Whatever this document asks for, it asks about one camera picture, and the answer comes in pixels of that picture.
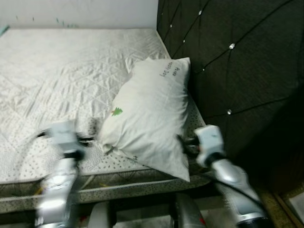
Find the quilted mattress surface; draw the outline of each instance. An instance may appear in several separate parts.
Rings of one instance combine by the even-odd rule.
[[[0,212],[31,209],[27,196],[39,197],[39,181],[62,157],[49,139],[34,136],[68,119],[79,132],[97,132],[133,63],[147,57],[170,58],[152,29],[10,29],[0,37]],[[192,100],[189,112],[192,134],[204,122]],[[97,142],[87,149],[80,169],[83,202],[124,197],[97,197],[93,190],[115,192],[113,186],[173,180],[134,160],[105,156]],[[199,181],[184,188],[204,184]],[[15,200],[26,201],[25,208]]]

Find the dark tufted headboard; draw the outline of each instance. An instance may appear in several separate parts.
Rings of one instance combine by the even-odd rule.
[[[304,139],[303,14],[303,0],[159,1],[170,56],[190,57],[189,91],[245,168],[264,171]]]

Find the mattress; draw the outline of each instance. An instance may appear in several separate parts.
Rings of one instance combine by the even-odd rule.
[[[0,213],[34,209],[39,183],[62,154],[35,135],[73,120],[96,133],[136,61],[170,58],[153,29],[10,29],[0,38]],[[190,98],[188,136],[204,122]],[[80,202],[184,190],[206,184],[190,160],[190,183],[104,155],[98,142],[79,164]]]

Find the bed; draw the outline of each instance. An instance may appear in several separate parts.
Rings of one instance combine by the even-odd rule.
[[[31,210],[40,181],[62,155],[34,136],[50,123],[76,120],[95,133],[132,65],[170,58],[153,29],[10,29],[0,37],[0,213]],[[190,98],[188,137],[205,123]],[[114,154],[97,142],[80,164],[80,202],[134,197],[202,186],[195,160],[190,183]]]

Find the pillowcase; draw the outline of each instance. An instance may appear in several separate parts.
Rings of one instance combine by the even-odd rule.
[[[190,59],[146,59],[113,100],[99,140],[104,153],[190,181],[188,159],[176,135],[187,119]]]

